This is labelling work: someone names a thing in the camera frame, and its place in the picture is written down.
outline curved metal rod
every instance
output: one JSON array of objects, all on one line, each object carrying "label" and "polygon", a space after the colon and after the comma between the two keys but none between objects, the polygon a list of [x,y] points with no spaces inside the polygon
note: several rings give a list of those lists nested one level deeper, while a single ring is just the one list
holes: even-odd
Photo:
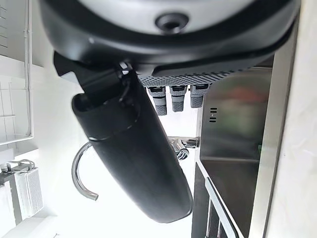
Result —
[{"label": "curved metal rod", "polygon": [[80,159],[83,156],[83,154],[88,150],[89,147],[91,147],[92,144],[90,142],[87,142],[83,147],[80,148],[80,150],[77,152],[72,167],[71,167],[71,177],[73,179],[73,183],[77,189],[77,191],[80,192],[81,195],[85,196],[86,198],[92,199],[96,201],[99,197],[98,194],[89,191],[81,182],[79,177],[79,163]]}]

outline black plastic housing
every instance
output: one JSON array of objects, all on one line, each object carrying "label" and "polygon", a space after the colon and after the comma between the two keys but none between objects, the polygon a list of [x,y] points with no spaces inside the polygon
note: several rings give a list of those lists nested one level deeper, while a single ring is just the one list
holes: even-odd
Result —
[{"label": "black plastic housing", "polygon": [[155,77],[256,65],[286,42],[300,2],[255,0],[236,15],[203,30],[149,35],[107,22],[77,0],[40,0],[45,30],[58,53],[92,65],[125,61],[139,75]]},{"label": "black plastic housing", "polygon": [[136,75],[126,85],[124,96],[97,107],[78,94],[73,111],[109,172],[147,216],[160,223],[182,219],[193,207],[186,178],[145,88]]}]

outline white heater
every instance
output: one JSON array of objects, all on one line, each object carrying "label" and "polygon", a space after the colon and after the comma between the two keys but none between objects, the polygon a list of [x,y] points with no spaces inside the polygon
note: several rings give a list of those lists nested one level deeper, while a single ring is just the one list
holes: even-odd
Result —
[{"label": "white heater", "polygon": [[37,214],[44,206],[39,169],[15,174],[15,179],[21,215],[24,220]]}]

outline ventilation grille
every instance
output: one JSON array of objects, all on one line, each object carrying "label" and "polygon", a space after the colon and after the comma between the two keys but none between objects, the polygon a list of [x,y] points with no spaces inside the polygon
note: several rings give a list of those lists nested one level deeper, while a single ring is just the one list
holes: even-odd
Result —
[{"label": "ventilation grille", "polygon": [[203,105],[204,97],[191,98],[191,107],[200,108]]},{"label": "ventilation grille", "polygon": [[184,102],[175,102],[173,104],[173,112],[182,112],[184,110]]},{"label": "ventilation grille", "polygon": [[155,106],[158,116],[164,116],[167,114],[167,108],[165,106]]},{"label": "ventilation grille", "polygon": [[153,77],[139,76],[139,79],[144,87],[162,87],[162,86],[175,86],[175,85],[196,85],[196,84],[211,84],[224,79],[230,72],[220,73],[201,73],[201,74],[185,74],[180,76],[166,76],[166,77]]},{"label": "ventilation grille", "polygon": [[217,122],[217,112],[218,112],[218,108],[210,108],[209,122],[212,122],[212,123]]},{"label": "ventilation grille", "polygon": [[43,208],[39,170],[34,169],[25,176],[31,214],[33,216]]}]

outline black cylindrical handle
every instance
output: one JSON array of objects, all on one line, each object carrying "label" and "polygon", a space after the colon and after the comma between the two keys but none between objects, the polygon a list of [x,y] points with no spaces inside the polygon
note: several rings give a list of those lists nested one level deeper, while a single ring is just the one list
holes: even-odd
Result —
[{"label": "black cylindrical handle", "polygon": [[151,219],[170,223],[192,212],[186,178],[157,114],[137,79],[125,96],[91,109],[83,95],[75,115],[101,160],[137,206]]}]

